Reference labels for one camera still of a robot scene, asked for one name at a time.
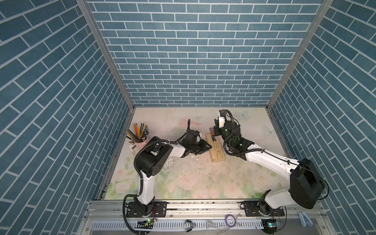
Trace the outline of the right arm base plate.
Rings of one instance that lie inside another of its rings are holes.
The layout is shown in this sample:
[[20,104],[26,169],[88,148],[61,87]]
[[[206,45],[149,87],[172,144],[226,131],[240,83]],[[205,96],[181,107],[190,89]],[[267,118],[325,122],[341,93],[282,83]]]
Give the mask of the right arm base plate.
[[285,211],[283,207],[279,207],[277,209],[273,209],[270,206],[260,203],[257,200],[248,200],[243,201],[240,203],[240,209],[244,210],[245,215],[247,217],[255,217],[255,216],[285,216]]

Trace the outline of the wooden block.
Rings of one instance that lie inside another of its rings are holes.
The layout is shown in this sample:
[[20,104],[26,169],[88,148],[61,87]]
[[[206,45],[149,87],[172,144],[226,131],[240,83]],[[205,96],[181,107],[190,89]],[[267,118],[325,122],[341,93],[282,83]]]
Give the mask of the wooden block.
[[210,149],[211,161],[213,163],[223,162],[225,160],[225,154],[224,154],[221,141],[219,140],[219,137],[214,137],[214,140],[213,140],[212,135],[210,133],[206,133],[205,137],[206,137],[207,143],[211,145],[211,149]]

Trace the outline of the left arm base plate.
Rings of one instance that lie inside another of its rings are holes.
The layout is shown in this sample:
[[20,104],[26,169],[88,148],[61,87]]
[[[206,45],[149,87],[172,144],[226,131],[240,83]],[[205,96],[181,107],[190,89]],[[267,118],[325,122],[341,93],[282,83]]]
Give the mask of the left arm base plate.
[[165,217],[167,211],[167,202],[165,201],[151,201],[144,205],[140,201],[130,202],[126,209],[126,217]]

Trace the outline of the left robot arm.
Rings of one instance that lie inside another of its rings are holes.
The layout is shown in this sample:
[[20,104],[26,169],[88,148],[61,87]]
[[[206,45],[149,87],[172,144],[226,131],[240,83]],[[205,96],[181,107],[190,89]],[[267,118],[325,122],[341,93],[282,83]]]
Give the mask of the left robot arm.
[[191,129],[187,129],[176,141],[153,137],[134,159],[134,168],[140,177],[140,187],[138,194],[128,194],[124,197],[125,206],[129,205],[129,198],[143,206],[149,205],[155,199],[155,177],[170,158],[184,158],[190,154],[201,155],[211,149],[212,146],[201,138],[201,133]]

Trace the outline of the red-handled claw hammer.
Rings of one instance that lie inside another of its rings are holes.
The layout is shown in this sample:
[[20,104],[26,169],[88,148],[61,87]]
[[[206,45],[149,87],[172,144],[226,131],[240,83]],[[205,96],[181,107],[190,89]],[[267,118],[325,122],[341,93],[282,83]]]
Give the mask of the red-handled claw hammer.
[[213,142],[215,142],[216,141],[216,135],[215,135],[214,127],[210,127],[209,130],[210,130],[210,133],[211,133],[211,139],[212,139]]

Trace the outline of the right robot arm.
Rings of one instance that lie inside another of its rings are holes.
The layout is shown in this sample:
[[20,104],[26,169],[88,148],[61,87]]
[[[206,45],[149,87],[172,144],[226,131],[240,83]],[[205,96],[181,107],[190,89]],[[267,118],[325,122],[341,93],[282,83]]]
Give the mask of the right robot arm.
[[214,121],[212,135],[223,139],[223,147],[227,155],[264,166],[289,181],[288,186],[278,191],[269,189],[264,192],[258,200],[260,213],[269,215],[275,209],[293,204],[312,209],[316,202],[321,200],[320,195],[327,183],[311,160],[290,159],[269,152],[243,138],[240,125],[224,117]]

